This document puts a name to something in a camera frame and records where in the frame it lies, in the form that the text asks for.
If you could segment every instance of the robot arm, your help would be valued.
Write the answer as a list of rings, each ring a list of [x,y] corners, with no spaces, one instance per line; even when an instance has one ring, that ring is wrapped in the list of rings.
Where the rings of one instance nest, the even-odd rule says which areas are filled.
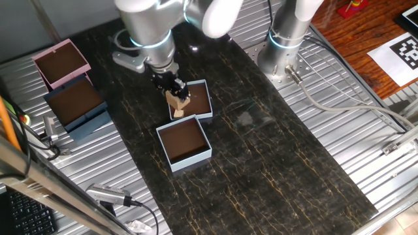
[[[297,53],[311,20],[323,0],[286,0],[274,16],[266,46],[257,58],[269,79],[287,76],[285,68],[297,65]]]
[[[153,70],[155,86],[181,100],[189,98],[187,86],[178,77],[171,29],[187,21],[213,39],[234,25],[243,0],[115,0],[138,57],[114,52],[113,60],[135,72]]]
[[[243,0],[191,0],[185,8],[184,18],[206,36],[217,39],[231,30],[242,2]]]

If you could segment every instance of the box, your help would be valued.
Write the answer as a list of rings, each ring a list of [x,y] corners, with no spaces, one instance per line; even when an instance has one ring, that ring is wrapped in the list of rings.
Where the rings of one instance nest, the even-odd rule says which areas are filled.
[[[111,120],[107,104],[84,75],[57,87],[44,99],[76,142]]]
[[[212,118],[212,104],[210,103],[206,80],[188,82],[187,88],[190,92],[190,103],[183,108],[184,118],[193,114],[195,114],[198,119]],[[169,114],[171,120],[176,120],[176,118],[173,117],[174,109],[171,105],[169,105]]]
[[[70,39],[32,57],[47,86],[55,89],[91,69]]]
[[[212,147],[196,115],[158,127],[157,134],[172,172],[212,156]]]

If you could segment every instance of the black cable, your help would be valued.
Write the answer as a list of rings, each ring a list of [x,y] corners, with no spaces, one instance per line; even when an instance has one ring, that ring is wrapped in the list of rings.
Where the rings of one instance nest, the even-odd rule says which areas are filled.
[[[0,180],[6,179],[6,178],[16,178],[17,180],[26,179],[26,177],[21,175],[21,174],[2,174],[2,175],[0,175]]]
[[[19,117],[19,111],[16,108],[16,105],[12,105],[12,106],[16,112],[16,117],[18,118],[18,122],[22,130],[22,134],[24,136],[24,141],[25,141],[25,148],[26,148],[26,155],[27,155],[27,162],[26,162],[26,169],[25,169],[25,178],[26,178],[27,174],[29,173],[29,169],[31,168],[31,148],[29,147],[29,140],[27,139],[27,134],[26,134],[25,126],[24,126],[25,124]]]
[[[50,150],[50,149],[52,149],[52,148],[53,148],[53,146],[49,146],[49,147],[40,147],[40,146],[38,146],[38,145],[36,145],[36,144],[34,144],[34,143],[32,143],[32,142],[29,142],[29,145],[30,145],[30,146],[32,146],[32,147],[34,147],[34,148],[41,149],[41,150]]]
[[[137,201],[134,201],[134,200],[131,201],[131,205],[133,205],[133,206],[142,206],[143,208],[145,208],[149,212],[151,212],[152,216],[154,216],[155,224],[157,225],[157,235],[158,235],[159,234],[158,219],[157,219],[157,216],[155,216],[154,211],[152,211],[149,207],[145,206],[143,203],[137,202]]]
[[[49,157],[49,158],[46,159],[48,161],[55,160],[55,159],[57,159],[57,157],[59,157],[61,155],[61,150],[59,150],[59,148],[57,146],[52,146],[52,149],[55,149],[56,152],[55,152],[54,156]]]
[[[272,28],[272,26],[273,26],[272,3],[270,2],[270,0],[267,0],[267,4],[268,4],[268,11],[269,11],[269,13],[270,13],[270,27],[268,27],[268,30],[267,30],[267,35],[266,35],[266,38],[265,38],[264,40],[267,40],[268,33],[270,32],[270,29],[271,29],[271,28]]]

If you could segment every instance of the marble table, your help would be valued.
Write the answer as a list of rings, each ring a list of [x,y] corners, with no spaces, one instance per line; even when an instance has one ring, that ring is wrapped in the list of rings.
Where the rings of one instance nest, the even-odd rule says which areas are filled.
[[[206,79],[214,117],[202,127],[212,158],[173,175],[155,129],[167,103],[150,81],[115,64],[115,20],[71,40],[173,234],[351,234],[373,205],[228,36],[173,30],[185,81]]]

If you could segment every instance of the wooden block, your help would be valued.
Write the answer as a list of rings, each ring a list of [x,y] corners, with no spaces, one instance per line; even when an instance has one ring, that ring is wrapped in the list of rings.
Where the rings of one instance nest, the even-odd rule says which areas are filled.
[[[183,110],[175,110],[173,116],[174,116],[174,118],[182,118],[182,117],[184,117],[184,111]]]
[[[190,99],[185,100],[182,102],[180,98],[175,97],[169,91],[165,91],[165,98],[167,102],[175,109],[175,110],[182,110],[186,105],[190,103]]]

